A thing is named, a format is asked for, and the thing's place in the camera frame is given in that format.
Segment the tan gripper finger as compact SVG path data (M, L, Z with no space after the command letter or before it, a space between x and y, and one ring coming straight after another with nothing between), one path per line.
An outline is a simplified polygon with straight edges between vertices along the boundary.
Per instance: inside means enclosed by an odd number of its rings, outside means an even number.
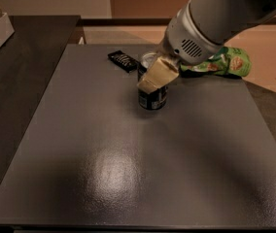
M137 87L147 94L173 82L179 76L179 61L168 56L159 56L140 78Z

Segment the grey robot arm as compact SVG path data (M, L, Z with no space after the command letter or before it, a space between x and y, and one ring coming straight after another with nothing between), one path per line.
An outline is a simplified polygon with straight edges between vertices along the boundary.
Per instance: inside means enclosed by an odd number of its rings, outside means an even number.
M196 66L239 33L276 16L276 0L189 0L170 20L155 58L137 87L150 94Z

